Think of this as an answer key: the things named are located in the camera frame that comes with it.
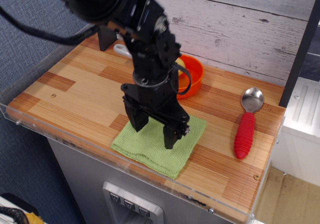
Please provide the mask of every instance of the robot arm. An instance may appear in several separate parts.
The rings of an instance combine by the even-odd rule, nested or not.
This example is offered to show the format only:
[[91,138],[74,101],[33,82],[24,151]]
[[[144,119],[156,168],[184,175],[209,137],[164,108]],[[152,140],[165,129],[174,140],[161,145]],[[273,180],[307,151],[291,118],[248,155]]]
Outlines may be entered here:
[[169,31],[164,9],[155,0],[63,1],[81,19],[123,36],[134,66],[135,84],[121,86],[129,120],[137,132],[149,117],[164,124],[165,148],[172,149],[189,132],[190,117],[177,101],[175,60],[180,56],[180,45]]

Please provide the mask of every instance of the wooden countertop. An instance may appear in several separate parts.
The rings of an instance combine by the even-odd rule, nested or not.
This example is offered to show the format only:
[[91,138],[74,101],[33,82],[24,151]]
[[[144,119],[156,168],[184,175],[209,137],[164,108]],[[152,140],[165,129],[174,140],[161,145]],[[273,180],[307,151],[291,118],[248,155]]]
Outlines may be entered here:
[[[285,113],[278,106],[283,87],[205,66],[200,90],[179,102],[208,125],[185,167],[172,181],[112,154],[115,152],[110,146],[128,122],[120,86],[133,83],[132,71],[129,58],[114,53],[113,46],[100,51],[98,37],[90,37],[15,98],[7,113],[27,127],[89,151],[195,205],[214,208],[217,214],[244,222],[240,212],[251,213],[262,180],[254,176],[264,175]],[[262,91],[265,103],[255,113],[251,151],[244,160],[237,160],[234,138],[245,112],[241,96],[250,87]]]

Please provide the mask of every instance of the green cloth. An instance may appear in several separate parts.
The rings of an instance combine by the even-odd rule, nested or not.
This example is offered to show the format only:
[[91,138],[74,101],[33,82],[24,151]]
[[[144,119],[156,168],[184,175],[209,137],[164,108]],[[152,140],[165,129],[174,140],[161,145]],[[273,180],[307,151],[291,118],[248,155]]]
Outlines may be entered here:
[[190,133],[178,140],[173,145],[173,149],[166,149],[162,123],[149,118],[148,124],[136,132],[128,122],[113,141],[111,149],[145,164],[160,174],[175,179],[203,134],[207,122],[190,116],[188,125]]

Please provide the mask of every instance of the black cable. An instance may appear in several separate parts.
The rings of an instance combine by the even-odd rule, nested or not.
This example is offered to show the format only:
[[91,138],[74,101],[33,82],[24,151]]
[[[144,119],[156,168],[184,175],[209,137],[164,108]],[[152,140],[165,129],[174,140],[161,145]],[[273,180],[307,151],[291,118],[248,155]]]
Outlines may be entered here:
[[85,30],[79,34],[69,36],[69,37],[60,37],[51,33],[48,33],[43,30],[36,29],[34,27],[27,26],[25,24],[22,24],[21,22],[14,19],[10,14],[5,12],[3,8],[0,6],[0,15],[3,16],[8,22],[10,22],[12,25],[14,25],[19,30],[38,37],[42,38],[48,41],[52,41],[55,43],[63,44],[63,45],[69,45],[69,46],[75,46],[79,45],[81,42],[83,42],[86,38],[96,34],[98,30],[100,29],[99,26],[94,25],[93,27],[89,28],[88,30]]
[[0,214],[11,217],[17,224],[29,224],[26,214],[20,209],[0,206]]
[[182,96],[182,95],[186,94],[186,93],[190,90],[190,88],[191,88],[191,75],[190,75],[190,73],[189,73],[189,71],[188,71],[187,69],[185,69],[184,67],[178,65],[176,62],[173,64],[172,67],[173,67],[174,69],[180,70],[180,71],[182,71],[183,73],[185,73],[185,74],[188,76],[189,80],[190,80],[189,85],[188,85],[187,88],[186,88],[184,91],[182,91],[182,92],[176,91],[175,88],[174,88],[174,86],[173,86],[172,81],[170,82],[170,85],[171,85],[172,90],[173,90],[175,93],[177,93],[178,95],[181,95],[181,96]]

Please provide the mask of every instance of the white wooden wall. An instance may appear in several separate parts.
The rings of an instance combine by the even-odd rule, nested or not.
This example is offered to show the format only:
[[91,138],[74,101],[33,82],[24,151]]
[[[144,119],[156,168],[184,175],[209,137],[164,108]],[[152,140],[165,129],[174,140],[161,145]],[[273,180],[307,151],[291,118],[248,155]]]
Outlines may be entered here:
[[157,0],[181,51],[284,86],[315,0]]

